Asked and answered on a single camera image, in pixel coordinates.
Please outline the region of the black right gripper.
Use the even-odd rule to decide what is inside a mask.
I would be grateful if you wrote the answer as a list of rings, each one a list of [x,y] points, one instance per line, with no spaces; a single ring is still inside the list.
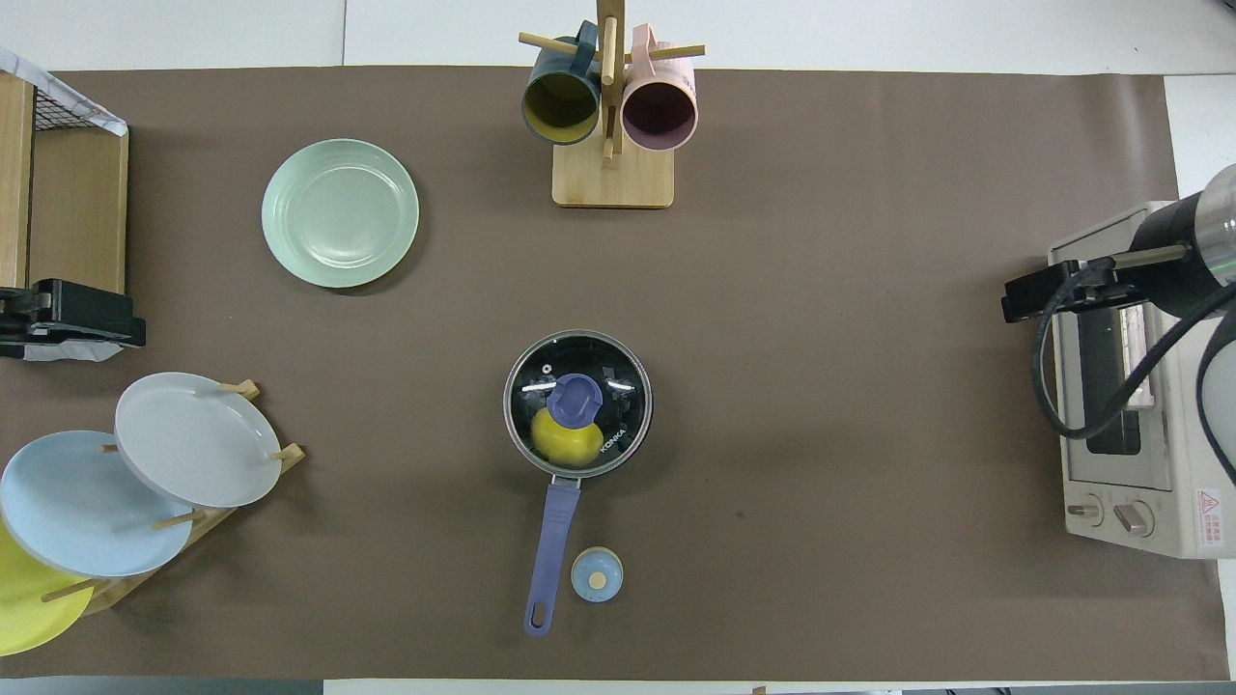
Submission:
[[[1131,281],[1121,279],[1116,257],[1096,257],[1085,263],[1068,260],[1059,267],[1062,271],[1033,271],[1002,286],[1002,322],[1036,320],[1047,310],[1054,294],[1057,313],[1084,313],[1142,303],[1142,292]]]

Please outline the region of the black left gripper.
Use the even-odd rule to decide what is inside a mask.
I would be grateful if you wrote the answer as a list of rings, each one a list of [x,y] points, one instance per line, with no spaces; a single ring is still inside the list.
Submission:
[[[49,296],[43,308],[43,294]],[[35,322],[35,312],[41,320]],[[75,324],[98,322],[98,324]],[[66,279],[40,279],[32,289],[1,287],[1,356],[25,359],[27,348],[64,343],[110,343],[145,348],[146,322],[129,296]]]

